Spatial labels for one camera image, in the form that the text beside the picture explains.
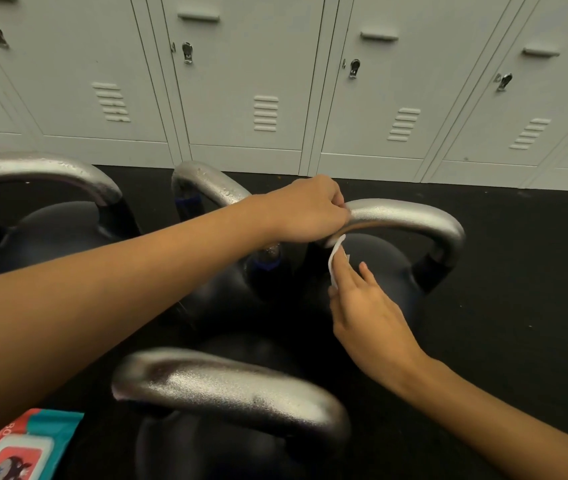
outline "gym floor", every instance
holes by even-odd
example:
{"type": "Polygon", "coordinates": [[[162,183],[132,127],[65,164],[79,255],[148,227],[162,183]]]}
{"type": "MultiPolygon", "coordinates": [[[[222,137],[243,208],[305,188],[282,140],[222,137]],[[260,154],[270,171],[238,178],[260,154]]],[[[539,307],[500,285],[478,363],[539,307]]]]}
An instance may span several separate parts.
{"type": "MultiPolygon", "coordinates": [[[[177,222],[169,169],[102,167],[124,191],[144,232],[177,222]]],[[[294,177],[231,174],[253,193],[294,177]]],[[[425,304],[423,347],[477,386],[568,433],[568,192],[340,180],[346,200],[393,198],[455,216],[467,233],[461,262],[425,304]]],[[[45,205],[85,200],[54,182],[0,185],[0,221],[45,205]]],[[[428,241],[376,230],[409,257],[428,241]]],[[[170,316],[154,320],[38,406],[85,412],[56,479],[135,477],[140,418],[110,395],[110,375],[137,349],[188,345],[170,316]]],[[[352,441],[331,478],[498,479],[465,445],[366,378],[344,375],[352,441]]]]}

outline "white wipe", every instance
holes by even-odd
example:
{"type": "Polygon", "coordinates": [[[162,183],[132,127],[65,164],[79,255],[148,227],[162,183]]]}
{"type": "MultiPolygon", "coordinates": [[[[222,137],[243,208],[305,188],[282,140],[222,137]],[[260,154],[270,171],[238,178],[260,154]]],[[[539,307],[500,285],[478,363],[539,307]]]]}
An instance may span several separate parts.
{"type": "MultiPolygon", "coordinates": [[[[335,245],[333,246],[333,250],[331,251],[331,256],[328,258],[328,272],[331,274],[331,285],[333,285],[335,287],[335,289],[338,289],[338,288],[337,288],[337,282],[335,281],[335,275],[333,274],[333,256],[335,256],[335,253],[337,252],[337,250],[342,245],[342,242],[344,242],[344,239],[346,239],[346,234],[342,234],[342,236],[340,236],[340,238],[337,240],[337,242],[335,242],[335,245]]],[[[350,259],[351,259],[351,256],[347,254],[346,260],[350,261],[350,259]]]]}

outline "blue band on kettlebell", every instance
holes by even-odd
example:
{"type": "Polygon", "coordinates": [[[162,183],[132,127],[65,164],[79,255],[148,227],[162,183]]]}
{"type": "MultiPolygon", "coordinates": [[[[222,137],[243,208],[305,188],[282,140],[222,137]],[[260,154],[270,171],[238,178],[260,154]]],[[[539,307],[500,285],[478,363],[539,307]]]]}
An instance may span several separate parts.
{"type": "Polygon", "coordinates": [[[185,203],[199,203],[202,201],[200,194],[193,195],[192,197],[176,197],[175,205],[184,205],[185,203]]]}
{"type": "Polygon", "coordinates": [[[255,263],[255,266],[257,266],[260,269],[263,269],[264,271],[272,271],[273,269],[275,269],[277,266],[280,265],[280,263],[282,262],[282,258],[279,257],[277,258],[276,261],[273,262],[260,262],[260,261],[253,261],[255,263]]]}

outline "locker row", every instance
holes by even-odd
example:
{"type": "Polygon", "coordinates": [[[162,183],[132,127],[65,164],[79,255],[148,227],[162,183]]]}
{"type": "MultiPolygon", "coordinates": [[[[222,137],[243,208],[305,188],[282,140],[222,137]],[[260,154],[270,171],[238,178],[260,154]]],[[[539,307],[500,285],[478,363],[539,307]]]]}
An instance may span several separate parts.
{"type": "Polygon", "coordinates": [[[0,150],[568,189],[568,0],[0,0],[0,150]]]}

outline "kettlebell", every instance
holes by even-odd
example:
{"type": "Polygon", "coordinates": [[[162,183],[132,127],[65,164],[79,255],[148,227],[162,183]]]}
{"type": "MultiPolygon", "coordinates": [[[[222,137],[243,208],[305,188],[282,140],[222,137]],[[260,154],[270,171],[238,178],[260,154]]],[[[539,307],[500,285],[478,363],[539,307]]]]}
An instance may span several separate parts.
{"type": "MultiPolygon", "coordinates": [[[[248,190],[205,163],[186,161],[175,168],[172,192],[182,221],[204,214],[202,196],[225,207],[250,196],[248,190]]],[[[276,322],[282,301],[290,299],[292,266],[280,244],[240,259],[184,297],[174,310],[201,337],[276,322]]]]}
{"type": "Polygon", "coordinates": [[[75,185],[92,201],[51,205],[0,226],[0,273],[140,235],[121,190],[101,170],[47,153],[0,153],[0,183],[31,180],[75,185]]]}
{"type": "Polygon", "coordinates": [[[351,211],[349,222],[334,235],[309,244],[304,265],[296,274],[299,308],[304,315],[324,317],[324,322],[330,319],[328,257],[337,239],[346,233],[342,246],[350,255],[352,267],[358,271],[360,262],[367,263],[380,288],[399,306],[414,330],[418,325],[419,304],[460,257],[465,240],[463,227],[450,214],[421,203],[372,198],[350,201],[346,207],[351,211]],[[433,247],[411,264],[390,242],[351,232],[371,227],[422,234],[432,239],[433,247]]]}
{"type": "Polygon", "coordinates": [[[116,399],[145,419],[139,480],[317,478],[350,436],[344,406],[297,378],[288,353],[256,335],[216,337],[199,351],[152,349],[115,371],[116,399]]]}

